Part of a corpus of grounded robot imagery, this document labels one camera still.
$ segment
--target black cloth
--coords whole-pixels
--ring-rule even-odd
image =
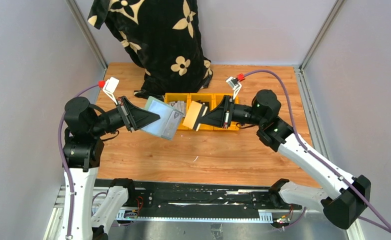
[[[135,96],[196,93],[213,72],[203,56],[196,0],[94,0],[88,22],[105,24],[132,61],[145,69]]]

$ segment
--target package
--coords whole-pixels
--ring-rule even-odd
[[[141,128],[141,130],[160,138],[172,140],[184,114],[152,96],[148,98],[144,109],[158,114],[160,119]]]

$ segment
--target red connector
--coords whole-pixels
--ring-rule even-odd
[[[246,78],[244,77],[244,74],[240,73],[240,74],[238,74],[238,75],[236,76],[236,79],[238,79],[238,82],[242,82],[242,81],[244,81],[244,79],[246,79]]]
[[[98,81],[98,86],[102,89],[104,88],[104,85],[106,84],[106,81]]]

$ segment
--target white bracket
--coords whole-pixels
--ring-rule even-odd
[[[111,77],[105,81],[105,84],[102,88],[102,91],[114,102],[115,105],[118,104],[118,101],[113,94],[118,87],[119,79]]]
[[[91,218],[92,227],[98,228],[99,226],[104,226],[104,233],[108,234],[119,210],[127,201],[127,188],[123,186],[110,187],[103,203]]]
[[[287,204],[301,205],[321,213],[324,211],[321,200],[328,197],[322,188],[302,186],[292,181],[281,187],[279,196]]]
[[[238,95],[238,93],[240,92],[241,90],[241,82],[237,81],[236,83],[233,82],[233,80],[236,79],[232,76],[228,77],[225,82],[232,88],[232,90],[234,91],[233,95],[232,95],[232,99],[235,99]]]

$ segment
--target metal floor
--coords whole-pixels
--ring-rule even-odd
[[[267,223],[136,222],[112,227],[109,240],[348,240],[322,213],[308,212],[295,226],[273,231]]]

